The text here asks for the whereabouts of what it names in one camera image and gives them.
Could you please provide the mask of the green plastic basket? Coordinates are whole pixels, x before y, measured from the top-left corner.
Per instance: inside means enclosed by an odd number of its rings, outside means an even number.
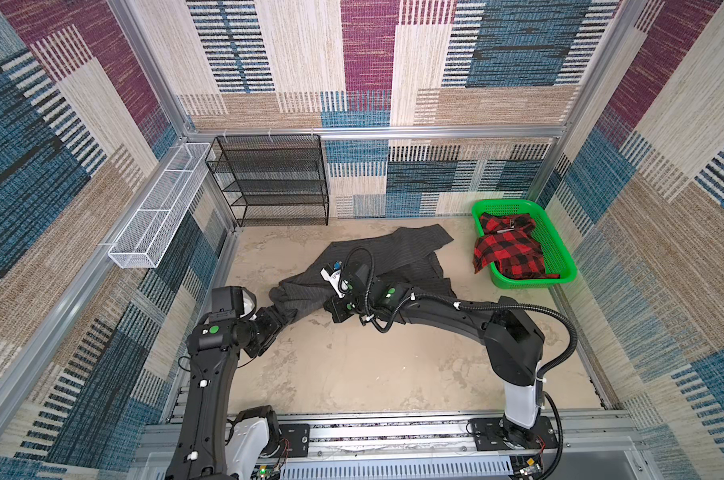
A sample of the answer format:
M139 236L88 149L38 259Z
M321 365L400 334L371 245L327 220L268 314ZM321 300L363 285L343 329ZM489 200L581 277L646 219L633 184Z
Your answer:
M472 206L472 215L479 237L482 235L479 217L483 213L494 216L529 214L536 222L533 238L542 245L547 270L559 274L559 279L512 280L502 276L494 265L485 267L489 271L494 285L500 289L549 288L557 284L573 281L577 276L577 267L560 238L556 228L544 209L535 202L522 199L487 199Z

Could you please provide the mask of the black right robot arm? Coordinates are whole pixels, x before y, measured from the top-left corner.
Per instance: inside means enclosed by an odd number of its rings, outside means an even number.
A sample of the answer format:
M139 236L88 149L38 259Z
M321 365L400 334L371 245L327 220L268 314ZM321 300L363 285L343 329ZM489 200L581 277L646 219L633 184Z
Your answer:
M425 325L464 335L485 347L493 372L504 383L505 407L493 426L474 426L478 448L487 448L494 436L510 449L561 445L561 418L547 419L542 407L547 401L546 374L577 349L578 333L566 316L507 296L478 302L427 293L408 283L384 281L359 262L329 264L321 276L333 290L324 308L336 323L357 315L380 333L396 324ZM568 331L567 347L550 361L543 359L545 335L532 313L549 316Z

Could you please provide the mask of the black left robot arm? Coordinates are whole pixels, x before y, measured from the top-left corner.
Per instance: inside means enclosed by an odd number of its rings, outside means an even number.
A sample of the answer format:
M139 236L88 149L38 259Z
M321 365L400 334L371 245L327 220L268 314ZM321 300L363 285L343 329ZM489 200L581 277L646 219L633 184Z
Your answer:
M246 288L213 290L211 311L187 338L190 388L167 479L249 479L261 458L283 450L272 406L228 415L241 355L262 356L283 329L278 313Z

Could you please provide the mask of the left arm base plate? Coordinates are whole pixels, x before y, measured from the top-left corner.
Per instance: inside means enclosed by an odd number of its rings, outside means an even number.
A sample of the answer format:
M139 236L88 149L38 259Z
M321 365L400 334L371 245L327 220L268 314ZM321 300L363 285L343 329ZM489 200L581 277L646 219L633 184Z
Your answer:
M261 443L262 431L260 424L252 426L244 422L233 426L227 437L225 455L228 465L232 466L235 460L255 459L255 448L262 446L258 459L276 461L279 458L305 458L308 456L310 425L286 424L281 425L280 436L276 442Z

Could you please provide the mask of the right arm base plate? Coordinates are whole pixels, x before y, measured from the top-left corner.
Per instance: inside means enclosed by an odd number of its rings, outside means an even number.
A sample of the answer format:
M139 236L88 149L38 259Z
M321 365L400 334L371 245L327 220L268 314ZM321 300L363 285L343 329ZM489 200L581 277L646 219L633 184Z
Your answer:
M505 417L484 417L470 419L466 427L478 451L556 449L560 441L557 429L551 419L540 416L536 423L526 429Z

